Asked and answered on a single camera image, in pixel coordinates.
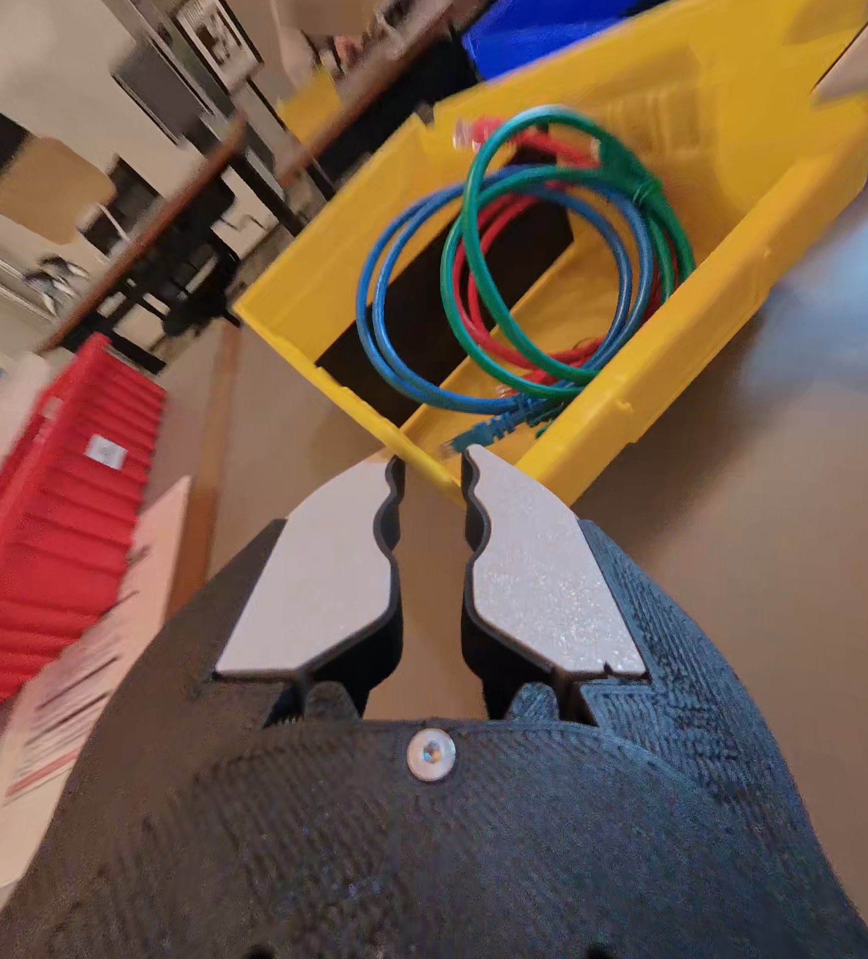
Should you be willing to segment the blue plastic bin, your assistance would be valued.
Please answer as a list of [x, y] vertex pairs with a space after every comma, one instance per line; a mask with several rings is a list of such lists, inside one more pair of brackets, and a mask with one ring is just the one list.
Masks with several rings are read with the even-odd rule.
[[464, 30], [478, 76], [491, 80], [587, 41], [661, 1], [497, 1]]

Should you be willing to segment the red plastic bin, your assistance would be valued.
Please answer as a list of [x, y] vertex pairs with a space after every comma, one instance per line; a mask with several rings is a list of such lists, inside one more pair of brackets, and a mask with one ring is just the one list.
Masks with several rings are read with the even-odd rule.
[[164, 389], [93, 334], [0, 464], [0, 705], [113, 607]]

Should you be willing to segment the small yellow bin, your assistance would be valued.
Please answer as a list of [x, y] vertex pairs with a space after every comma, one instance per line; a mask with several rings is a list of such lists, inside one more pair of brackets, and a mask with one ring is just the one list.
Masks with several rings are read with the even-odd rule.
[[324, 67], [317, 68], [290, 96], [278, 100], [276, 114], [287, 130], [305, 147], [332, 125], [342, 109], [335, 77]]

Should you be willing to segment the wooden top desk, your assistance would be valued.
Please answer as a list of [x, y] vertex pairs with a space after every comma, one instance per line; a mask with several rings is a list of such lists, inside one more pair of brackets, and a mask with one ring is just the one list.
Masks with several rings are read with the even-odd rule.
[[252, 160], [248, 134], [247, 117], [238, 108], [230, 117], [206, 114], [198, 120], [194, 144], [208, 148], [201, 165], [145, 216], [101, 277], [35, 348], [37, 356], [76, 353], [99, 334], [129, 364], [156, 377], [167, 360], [117, 330], [136, 309], [160, 322], [155, 346], [189, 333], [197, 337], [215, 319], [240, 326], [229, 292], [243, 259], [214, 230], [217, 223], [227, 223], [236, 201], [223, 175], [233, 170], [291, 238], [308, 224], [279, 192], [273, 174]]
[[396, 37], [337, 81], [342, 109], [311, 146], [298, 140], [276, 161], [275, 179], [287, 189], [307, 177], [325, 199], [359, 159], [380, 146], [418, 109], [468, 90], [479, 76], [462, 36], [489, 2], [413, 2]]

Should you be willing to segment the large yellow plastic bin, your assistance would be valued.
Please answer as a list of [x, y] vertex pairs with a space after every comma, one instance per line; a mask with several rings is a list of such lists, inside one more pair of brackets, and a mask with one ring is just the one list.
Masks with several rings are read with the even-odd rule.
[[441, 446], [476, 417], [422, 406], [395, 419], [366, 380], [358, 276], [409, 204], [463, 180], [459, 122], [562, 104], [617, 136], [662, 183], [697, 260], [685, 287], [540, 438], [520, 429], [500, 458], [573, 503], [755, 315], [777, 280], [868, 177], [868, 94], [812, 90], [868, 18], [866, 2], [674, 2], [408, 119], [254, 282], [236, 312], [381, 444], [459, 499]]

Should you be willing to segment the light wooden chair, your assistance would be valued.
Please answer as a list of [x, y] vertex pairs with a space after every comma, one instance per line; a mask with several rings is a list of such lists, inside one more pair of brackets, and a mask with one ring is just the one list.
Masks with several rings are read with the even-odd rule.
[[57, 138], [28, 134], [0, 169], [0, 215], [57, 246], [115, 197], [113, 179]]

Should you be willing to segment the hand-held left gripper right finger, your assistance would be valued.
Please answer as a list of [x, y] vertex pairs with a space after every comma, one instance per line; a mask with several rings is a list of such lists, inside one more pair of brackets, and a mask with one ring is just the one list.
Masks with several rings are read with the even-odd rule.
[[540, 684], [571, 717], [590, 681], [640, 682], [647, 662], [582, 522], [560, 498], [483, 446], [462, 455], [461, 646], [489, 718]]

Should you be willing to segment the white paper with red print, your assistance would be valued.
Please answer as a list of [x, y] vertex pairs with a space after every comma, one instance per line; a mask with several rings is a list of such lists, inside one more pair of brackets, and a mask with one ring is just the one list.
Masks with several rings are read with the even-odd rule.
[[0, 891], [20, 877], [92, 728], [164, 623], [191, 477], [141, 515], [114, 607], [0, 706]]

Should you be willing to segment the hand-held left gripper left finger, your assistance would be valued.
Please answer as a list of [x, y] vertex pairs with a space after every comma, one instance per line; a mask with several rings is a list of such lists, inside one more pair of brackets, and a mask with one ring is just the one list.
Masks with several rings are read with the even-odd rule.
[[404, 650], [394, 557], [404, 481], [399, 458], [368, 458], [289, 514], [214, 665], [219, 678], [301, 697], [332, 682], [363, 715]]

